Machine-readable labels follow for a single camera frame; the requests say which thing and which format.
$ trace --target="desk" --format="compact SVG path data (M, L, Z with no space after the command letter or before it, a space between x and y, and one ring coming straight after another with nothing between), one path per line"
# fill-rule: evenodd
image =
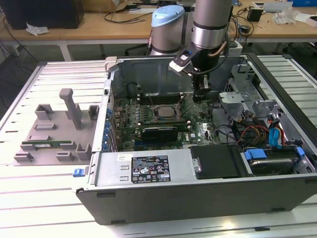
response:
M141 14L116 13L113 20L123 21ZM58 45L65 61L71 61L69 45L95 44L143 44L148 42L151 32L152 16L144 17L146 21L134 24L115 24L104 20L104 13L85 12L78 29L49 29L50 33L33 36L25 30L12 30L13 36L23 45ZM0 39L5 45L17 45L6 31L0 18Z
M234 13L247 7L252 0L241 0L243 6L234 7ZM316 14L317 7L296 7L302 13ZM143 44L148 41L151 32L151 15L144 17L146 21L135 24L115 24L106 22L99 13L85 13L84 20L78 29L49 29L50 33L38 37L30 35L25 30L12 30L12 34L24 45L58 45L65 61L71 60L68 45L90 44ZM117 21L131 19L139 14L117 13L113 19ZM254 33L248 38L248 42L316 42L317 28L306 23L277 25L272 21L273 14L264 14L258 23L254 23ZM16 45L5 30L0 19L0 39L6 45Z

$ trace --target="open computer chassis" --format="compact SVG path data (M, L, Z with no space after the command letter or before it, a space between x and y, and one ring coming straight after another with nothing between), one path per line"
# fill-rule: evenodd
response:
M256 55L228 58L200 104L171 59L106 59L76 191L99 224L289 211L317 193L317 129Z

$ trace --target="warning label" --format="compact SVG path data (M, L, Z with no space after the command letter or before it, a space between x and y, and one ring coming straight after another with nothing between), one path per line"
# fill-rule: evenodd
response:
M167 155L133 157L131 171L133 183L170 181Z

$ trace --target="slotted aluminum surface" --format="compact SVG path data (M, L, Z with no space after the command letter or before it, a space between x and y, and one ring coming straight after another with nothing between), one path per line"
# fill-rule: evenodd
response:
M184 221L100 226L77 199L72 188L86 178L73 178L84 166L11 166L13 154L36 118L38 103L66 110L58 97L68 85L74 101L87 109L100 102L103 61L49 63L38 67L0 123L0 237L56 238L66 236L136 238L284 238L317 236L317 196L291 212L253 214ZM254 227L270 228L255 232Z
M293 59L283 56L259 56L272 75L285 89L304 114L317 126L317 84ZM261 83L261 88L269 99L270 91Z

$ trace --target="motherboard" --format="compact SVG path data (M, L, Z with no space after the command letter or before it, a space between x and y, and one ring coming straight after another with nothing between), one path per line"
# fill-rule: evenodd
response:
M116 100L113 125L118 151L186 149L221 144L210 121L212 101L195 104L189 95Z

